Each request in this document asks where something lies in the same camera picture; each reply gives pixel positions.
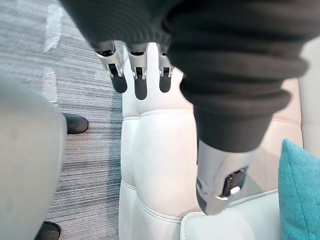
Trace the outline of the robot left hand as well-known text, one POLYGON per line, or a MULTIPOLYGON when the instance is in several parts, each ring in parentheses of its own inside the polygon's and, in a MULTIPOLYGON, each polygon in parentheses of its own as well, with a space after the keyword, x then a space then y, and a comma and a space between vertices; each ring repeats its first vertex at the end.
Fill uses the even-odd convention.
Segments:
POLYGON ((290 94, 286 79, 308 68, 303 45, 320 34, 317 0, 63 0, 113 88, 127 90, 115 41, 125 43, 139 100, 147 97, 147 48, 159 54, 160 90, 174 68, 193 106, 196 198, 220 213, 244 185, 253 152, 290 94))

